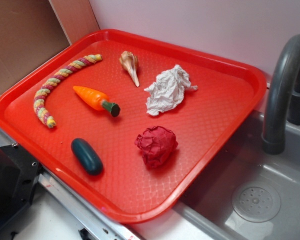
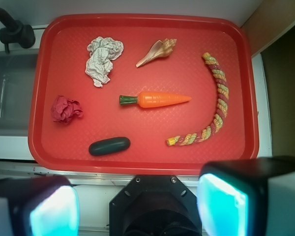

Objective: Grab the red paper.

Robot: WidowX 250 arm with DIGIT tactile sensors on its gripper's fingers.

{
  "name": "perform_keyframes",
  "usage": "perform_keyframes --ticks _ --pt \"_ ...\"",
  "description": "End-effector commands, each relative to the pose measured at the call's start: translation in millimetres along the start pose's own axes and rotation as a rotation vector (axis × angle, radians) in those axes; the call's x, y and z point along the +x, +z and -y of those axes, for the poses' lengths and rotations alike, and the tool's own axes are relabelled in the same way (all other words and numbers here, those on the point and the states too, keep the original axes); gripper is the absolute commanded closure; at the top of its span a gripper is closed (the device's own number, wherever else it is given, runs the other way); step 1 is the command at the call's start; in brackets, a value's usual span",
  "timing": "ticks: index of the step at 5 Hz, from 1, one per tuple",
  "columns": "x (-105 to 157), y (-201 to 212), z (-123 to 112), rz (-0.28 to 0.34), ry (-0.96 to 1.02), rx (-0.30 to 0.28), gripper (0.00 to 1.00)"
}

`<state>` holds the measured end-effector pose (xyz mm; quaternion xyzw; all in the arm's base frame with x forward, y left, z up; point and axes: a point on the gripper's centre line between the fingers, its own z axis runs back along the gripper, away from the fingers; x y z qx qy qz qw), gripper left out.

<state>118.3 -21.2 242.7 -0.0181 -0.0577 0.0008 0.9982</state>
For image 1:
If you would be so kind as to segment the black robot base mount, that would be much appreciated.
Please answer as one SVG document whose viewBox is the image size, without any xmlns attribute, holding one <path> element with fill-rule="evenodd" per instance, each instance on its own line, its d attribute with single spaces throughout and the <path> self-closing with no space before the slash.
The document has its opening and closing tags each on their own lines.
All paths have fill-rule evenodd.
<svg viewBox="0 0 300 240">
<path fill-rule="evenodd" d="M 40 168 L 21 145 L 0 146 L 0 232 L 31 206 Z"/>
</svg>

